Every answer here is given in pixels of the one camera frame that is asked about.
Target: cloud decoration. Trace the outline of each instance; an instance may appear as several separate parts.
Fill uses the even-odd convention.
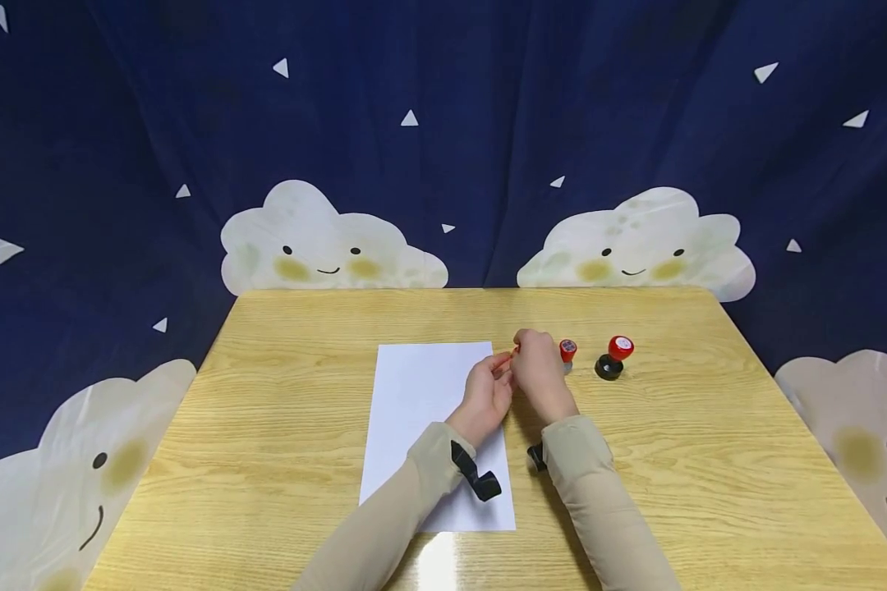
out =
[[[0,460],[0,589],[82,589],[194,375],[174,360],[91,385]]]
[[[700,216],[692,196],[655,187],[615,209],[563,219],[519,269],[519,287],[703,286],[719,301],[740,300],[756,284],[736,247],[734,216]]]
[[[339,213],[319,189],[284,181],[263,207],[220,231],[224,285],[234,295],[270,288],[443,287],[448,269],[368,213]]]
[[[887,538],[887,354],[798,357],[775,381]]]

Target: small red object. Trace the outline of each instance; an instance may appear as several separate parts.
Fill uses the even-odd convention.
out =
[[[608,343],[608,355],[611,355],[612,360],[624,361],[631,353],[634,353],[634,343],[628,337],[617,335]]]
[[[568,338],[566,338],[566,340],[560,342],[559,354],[562,356],[562,362],[572,363],[576,350],[578,350],[578,345],[575,344],[575,341],[569,341]]]

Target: black band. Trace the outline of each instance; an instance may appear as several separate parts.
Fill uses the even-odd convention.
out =
[[[493,471],[479,475],[477,473],[476,462],[470,458],[470,454],[466,453],[460,443],[450,442],[450,459],[453,460],[457,468],[460,469],[463,478],[470,484],[470,488],[476,493],[476,498],[482,502],[487,502],[493,497],[497,497],[502,493],[502,487],[499,486],[497,475]]]
[[[526,453],[528,453],[529,457],[532,459],[536,472],[545,472],[548,470],[549,467],[545,465],[545,453],[542,447],[542,442],[538,442],[535,446],[530,447]]]

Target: sheet of paper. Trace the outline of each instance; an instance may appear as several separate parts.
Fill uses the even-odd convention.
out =
[[[380,345],[359,505],[398,471],[427,424],[444,421],[460,404],[470,367],[492,354],[488,342]],[[426,518],[421,531],[516,529],[502,428],[476,450],[476,465],[480,474],[492,470],[497,475],[502,493],[483,503],[462,479]]]

